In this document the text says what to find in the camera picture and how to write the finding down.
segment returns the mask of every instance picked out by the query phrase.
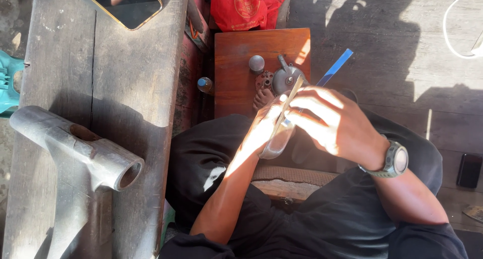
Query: black pants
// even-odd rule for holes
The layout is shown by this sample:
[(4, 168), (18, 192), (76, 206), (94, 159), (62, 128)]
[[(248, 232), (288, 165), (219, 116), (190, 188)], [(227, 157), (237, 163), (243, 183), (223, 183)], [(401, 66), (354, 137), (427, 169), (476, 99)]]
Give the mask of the black pants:
[[(406, 127), (364, 112), (379, 133), (407, 148), (409, 168), (436, 194), (442, 181), (442, 158), (434, 145)], [(176, 211), (181, 231), (189, 232), (250, 125), (248, 118), (232, 114), (203, 122), (173, 138), (166, 199)], [(317, 160), (322, 152), (313, 144), (311, 147), (307, 159)], [(288, 146), (276, 159), (292, 157), (291, 151)], [(235, 255), (250, 256), (253, 250), (277, 241), (281, 228), (293, 230), (290, 242), (301, 247), (305, 243), (297, 243), (296, 234), (303, 231), (311, 235), (316, 241), (311, 246), (321, 246), (325, 252), (321, 257), (329, 258), (387, 258), (388, 236), (395, 230), (374, 182), (359, 168), (349, 169), (319, 188), (290, 215), (271, 207), (270, 199), (250, 185), (228, 245)]]

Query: red plastic bag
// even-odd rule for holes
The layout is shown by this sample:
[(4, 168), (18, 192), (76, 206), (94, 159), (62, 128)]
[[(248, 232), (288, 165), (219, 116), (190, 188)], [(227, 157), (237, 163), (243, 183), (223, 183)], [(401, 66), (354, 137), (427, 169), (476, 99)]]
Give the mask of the red plastic bag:
[(211, 0), (211, 15), (223, 32), (275, 29), (284, 0)]

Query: blue bottle cap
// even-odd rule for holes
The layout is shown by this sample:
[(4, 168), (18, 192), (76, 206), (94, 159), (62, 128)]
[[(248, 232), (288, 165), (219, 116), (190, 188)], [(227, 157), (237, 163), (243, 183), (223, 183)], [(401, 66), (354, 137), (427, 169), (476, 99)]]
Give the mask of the blue bottle cap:
[(199, 85), (200, 87), (204, 87), (204, 86), (206, 85), (206, 81), (205, 81), (205, 79), (200, 78), (200, 79), (198, 80), (198, 85)]

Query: watch face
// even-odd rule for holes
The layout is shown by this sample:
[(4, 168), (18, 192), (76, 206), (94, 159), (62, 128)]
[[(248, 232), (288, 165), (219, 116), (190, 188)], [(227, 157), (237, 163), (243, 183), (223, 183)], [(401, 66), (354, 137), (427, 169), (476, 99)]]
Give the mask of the watch face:
[(408, 165), (408, 154), (405, 150), (399, 149), (394, 156), (394, 169), (397, 173), (404, 172)]

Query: teal object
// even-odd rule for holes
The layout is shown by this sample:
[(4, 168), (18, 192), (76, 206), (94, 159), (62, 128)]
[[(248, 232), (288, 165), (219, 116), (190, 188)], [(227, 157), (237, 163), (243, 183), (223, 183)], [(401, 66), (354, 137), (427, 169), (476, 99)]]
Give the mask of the teal object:
[(0, 117), (9, 118), (18, 108), (20, 94), (14, 89), (14, 74), (22, 70), (22, 59), (0, 50)]

